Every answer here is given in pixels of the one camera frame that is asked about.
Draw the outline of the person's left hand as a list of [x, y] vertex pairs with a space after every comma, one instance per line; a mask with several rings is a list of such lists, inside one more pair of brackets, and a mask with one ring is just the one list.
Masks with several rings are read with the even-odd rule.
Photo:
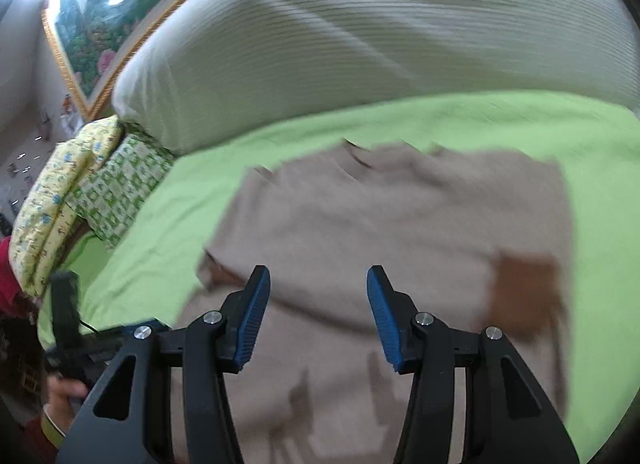
[[48, 376], [47, 388], [48, 401], [43, 409], [44, 415], [59, 432], [66, 435], [75, 418], [72, 400], [84, 400], [88, 388], [80, 380], [70, 380], [60, 374]]

